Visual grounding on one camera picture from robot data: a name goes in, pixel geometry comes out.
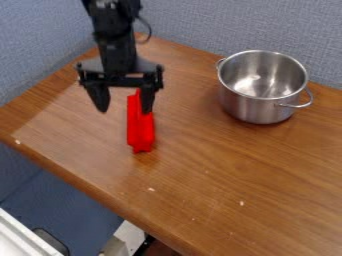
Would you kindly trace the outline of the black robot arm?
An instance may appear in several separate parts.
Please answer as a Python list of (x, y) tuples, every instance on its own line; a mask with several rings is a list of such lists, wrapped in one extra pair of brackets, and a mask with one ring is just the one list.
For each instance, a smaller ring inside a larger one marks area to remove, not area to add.
[(141, 18), (140, 0), (81, 0), (92, 21), (98, 57), (77, 62), (74, 70), (96, 109), (105, 113), (111, 102), (111, 87), (140, 90), (140, 110), (152, 111), (155, 94), (163, 88), (163, 66), (137, 55), (133, 22)]

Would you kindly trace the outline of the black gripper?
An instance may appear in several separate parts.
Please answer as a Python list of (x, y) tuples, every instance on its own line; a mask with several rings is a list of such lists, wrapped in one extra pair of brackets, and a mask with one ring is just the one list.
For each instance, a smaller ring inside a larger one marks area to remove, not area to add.
[(148, 114), (152, 111), (155, 90), (164, 87), (164, 68), (160, 64), (137, 57), (125, 72), (108, 73), (104, 71), (101, 59), (94, 57), (77, 62), (74, 70), (78, 75), (78, 83), (84, 86), (92, 103), (101, 113), (105, 113), (109, 107), (108, 87), (140, 87), (141, 112)]

